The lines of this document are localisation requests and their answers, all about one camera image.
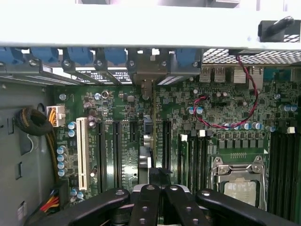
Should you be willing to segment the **black RAM slot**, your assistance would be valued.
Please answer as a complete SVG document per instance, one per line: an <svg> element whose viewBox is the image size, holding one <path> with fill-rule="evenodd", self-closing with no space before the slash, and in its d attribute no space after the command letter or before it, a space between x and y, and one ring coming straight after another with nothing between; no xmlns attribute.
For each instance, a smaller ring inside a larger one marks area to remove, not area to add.
<svg viewBox="0 0 301 226"><path fill-rule="evenodd" d="M277 214L290 219L295 134L277 136Z"/></svg>
<svg viewBox="0 0 301 226"><path fill-rule="evenodd" d="M211 137L206 136L206 188L210 188L211 184L211 155L213 151L213 143Z"/></svg>
<svg viewBox="0 0 301 226"><path fill-rule="evenodd" d="M206 131L198 131L198 189L206 188L207 138Z"/></svg>
<svg viewBox="0 0 301 226"><path fill-rule="evenodd" d="M300 138L300 133L287 134L285 210L287 218L291 221L295 220Z"/></svg>
<svg viewBox="0 0 301 226"><path fill-rule="evenodd" d="M276 215L282 214L282 194L284 183L284 163L286 152L286 136L275 132L271 139L270 174L269 174L269 210Z"/></svg>
<svg viewBox="0 0 301 226"><path fill-rule="evenodd" d="M197 161L197 137L189 135L189 172L188 172L188 185L192 193L195 191L195 173L196 173L196 161Z"/></svg>

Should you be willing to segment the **CPU with thermal paste residue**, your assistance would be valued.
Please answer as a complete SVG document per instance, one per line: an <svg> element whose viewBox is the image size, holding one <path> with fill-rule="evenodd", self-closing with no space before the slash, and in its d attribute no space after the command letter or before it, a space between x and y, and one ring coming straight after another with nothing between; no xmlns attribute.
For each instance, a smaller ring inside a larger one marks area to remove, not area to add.
<svg viewBox="0 0 301 226"><path fill-rule="evenodd" d="M256 183L254 181L227 182L223 193L252 206L256 204Z"/></svg>

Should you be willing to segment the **silver CPU in socket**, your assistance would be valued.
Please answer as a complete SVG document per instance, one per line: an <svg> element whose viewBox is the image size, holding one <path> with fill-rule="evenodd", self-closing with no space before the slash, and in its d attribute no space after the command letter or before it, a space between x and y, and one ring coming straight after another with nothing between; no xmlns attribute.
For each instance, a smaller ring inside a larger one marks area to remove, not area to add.
<svg viewBox="0 0 301 226"><path fill-rule="evenodd" d="M265 166L261 156L256 156L253 162L249 163L224 163L221 157L216 157L210 173L210 189L222 194L227 182L254 181L256 183L255 207L267 210Z"/></svg>

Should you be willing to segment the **short black expansion slot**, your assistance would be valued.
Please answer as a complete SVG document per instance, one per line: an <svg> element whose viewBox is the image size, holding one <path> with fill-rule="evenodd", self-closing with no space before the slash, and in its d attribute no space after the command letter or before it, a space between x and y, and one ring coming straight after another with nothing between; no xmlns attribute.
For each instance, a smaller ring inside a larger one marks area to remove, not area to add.
<svg viewBox="0 0 301 226"><path fill-rule="evenodd" d="M130 121L130 142L137 142L138 141L138 122L137 121Z"/></svg>

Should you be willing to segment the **white PCI expansion slot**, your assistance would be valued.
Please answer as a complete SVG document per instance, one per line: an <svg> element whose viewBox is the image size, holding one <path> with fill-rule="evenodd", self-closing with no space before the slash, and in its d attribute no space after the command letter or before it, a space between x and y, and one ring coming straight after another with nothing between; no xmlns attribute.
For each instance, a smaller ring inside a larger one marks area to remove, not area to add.
<svg viewBox="0 0 301 226"><path fill-rule="evenodd" d="M87 117L76 119L79 190L89 188L89 143Z"/></svg>

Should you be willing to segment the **green motherboard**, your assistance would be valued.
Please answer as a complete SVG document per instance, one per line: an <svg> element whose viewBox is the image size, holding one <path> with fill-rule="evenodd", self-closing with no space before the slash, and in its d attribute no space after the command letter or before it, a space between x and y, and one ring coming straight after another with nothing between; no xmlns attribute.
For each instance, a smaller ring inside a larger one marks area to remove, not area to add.
<svg viewBox="0 0 301 226"><path fill-rule="evenodd" d="M258 91L258 106L249 111L255 97L250 86L233 84L196 84L156 87L156 143L154 168L162 167L163 121L171 121L171 184L179 180L180 134L197 137L205 130L211 137L216 157L224 163L249 163L261 156L265 166L266 201L269 210L269 174L272 134L301 134L301 83L265 82ZM98 187L97 123L105 124L107 188L114 188L113 128L121 124L122 188L132 191L138 182L138 141L130 142L130 121L138 122L149 103L143 101L137 88L125 87L66 87L56 90L56 103L65 106L65 126L56 129L58 175L69 185L69 204L74 205L100 194ZM76 119L87 117L89 143L89 188L79 190ZM198 189L197 153L195 191ZM301 138L295 208L301 204Z"/></svg>

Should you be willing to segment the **white power connector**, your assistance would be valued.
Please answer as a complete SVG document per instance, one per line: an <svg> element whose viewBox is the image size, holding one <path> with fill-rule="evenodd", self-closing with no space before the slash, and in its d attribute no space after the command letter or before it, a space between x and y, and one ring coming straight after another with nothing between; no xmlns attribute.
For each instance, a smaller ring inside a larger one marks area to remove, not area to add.
<svg viewBox="0 0 301 226"><path fill-rule="evenodd" d="M65 106L55 105L46 107L47 119L54 128L65 126Z"/></svg>

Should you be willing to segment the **silver rear port block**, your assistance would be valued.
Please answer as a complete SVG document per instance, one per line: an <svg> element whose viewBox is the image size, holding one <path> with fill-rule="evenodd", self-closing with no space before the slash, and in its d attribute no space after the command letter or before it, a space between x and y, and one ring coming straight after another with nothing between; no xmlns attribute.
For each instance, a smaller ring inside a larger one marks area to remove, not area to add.
<svg viewBox="0 0 301 226"><path fill-rule="evenodd" d="M200 69L199 81L204 83L209 83L211 81L211 68L202 67Z"/></svg>
<svg viewBox="0 0 301 226"><path fill-rule="evenodd" d="M246 84L246 74L242 68L235 67L233 72L234 84Z"/></svg>
<svg viewBox="0 0 301 226"><path fill-rule="evenodd" d="M225 82L225 68L215 67L214 68L214 82Z"/></svg>
<svg viewBox="0 0 301 226"><path fill-rule="evenodd" d="M263 75L264 75L263 68L251 66L249 68L249 74L253 78L253 81L255 82L257 90L262 90L262 88L263 88Z"/></svg>

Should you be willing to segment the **metal slot cover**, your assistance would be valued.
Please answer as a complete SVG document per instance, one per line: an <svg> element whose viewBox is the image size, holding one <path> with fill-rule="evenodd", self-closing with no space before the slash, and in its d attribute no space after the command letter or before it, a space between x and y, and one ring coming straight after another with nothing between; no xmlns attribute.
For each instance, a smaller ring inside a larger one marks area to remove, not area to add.
<svg viewBox="0 0 301 226"><path fill-rule="evenodd" d="M91 76L80 73L76 71L75 63L69 59L65 59L62 61L62 69L64 73L68 73L70 75L76 76L83 80L87 80L93 82L95 84L103 84L103 82L98 81L97 79L92 78Z"/></svg>
<svg viewBox="0 0 301 226"><path fill-rule="evenodd" d="M28 63L29 66L33 69L31 74L38 79L65 85L82 84L82 82L80 81L53 73L53 69L47 65L44 65L40 60L31 59L28 61Z"/></svg>
<svg viewBox="0 0 301 226"><path fill-rule="evenodd" d="M96 59L94 61L94 68L97 72L103 75L105 79L109 80L113 84L122 85L122 83L108 71L108 64L106 60Z"/></svg>

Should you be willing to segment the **black open PC case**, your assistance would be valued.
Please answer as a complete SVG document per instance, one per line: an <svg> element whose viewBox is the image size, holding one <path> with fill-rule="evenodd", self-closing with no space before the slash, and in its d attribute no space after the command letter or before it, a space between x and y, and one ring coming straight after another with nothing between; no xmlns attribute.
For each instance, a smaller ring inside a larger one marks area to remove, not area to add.
<svg viewBox="0 0 301 226"><path fill-rule="evenodd" d="M105 79L94 68L96 59L106 60L105 48L158 48L163 76L156 87L182 83L233 84L250 86L259 96L251 66L291 69L289 82L301 83L301 4L290 12L240 8L202 8L150 5L13 4L0 1L0 47L21 49L24 63L0 62L0 226L30 226L31 223L65 210L69 185L58 175L56 129L47 119L46 107L56 103L58 88L125 87L138 89L131 81L127 61L108 71L122 85ZM30 48L58 49L59 60L46 63L34 57ZM68 47L87 47L93 62L75 63L76 71L103 84L64 73L62 61L69 59ZM182 67L177 48L195 48L198 61ZM253 56L229 56L229 49L260 51ZM28 61L40 60L53 73L82 82L65 85L34 77ZM211 81L199 81L200 69L211 68ZM225 68L225 82L214 82L214 68ZM246 84L234 84L234 68L242 68ZM181 226L164 219L164 186L157 226Z"/></svg>

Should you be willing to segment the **teal port connector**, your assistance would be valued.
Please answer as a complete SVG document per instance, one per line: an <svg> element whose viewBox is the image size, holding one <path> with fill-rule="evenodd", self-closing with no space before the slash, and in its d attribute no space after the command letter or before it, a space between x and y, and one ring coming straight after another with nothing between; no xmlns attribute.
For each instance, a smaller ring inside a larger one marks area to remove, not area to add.
<svg viewBox="0 0 301 226"><path fill-rule="evenodd" d="M285 82L291 79L291 69L275 69L275 68L265 68L263 70L263 81L271 82Z"/></svg>

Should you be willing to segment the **black chassis intrusion switch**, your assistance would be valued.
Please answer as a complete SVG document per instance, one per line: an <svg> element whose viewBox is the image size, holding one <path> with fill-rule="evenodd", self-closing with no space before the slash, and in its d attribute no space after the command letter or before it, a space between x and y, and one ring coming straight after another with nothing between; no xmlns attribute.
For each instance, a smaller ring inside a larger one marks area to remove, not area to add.
<svg viewBox="0 0 301 226"><path fill-rule="evenodd" d="M246 49L229 49L229 56L253 56L260 53L260 51L246 50Z"/></svg>

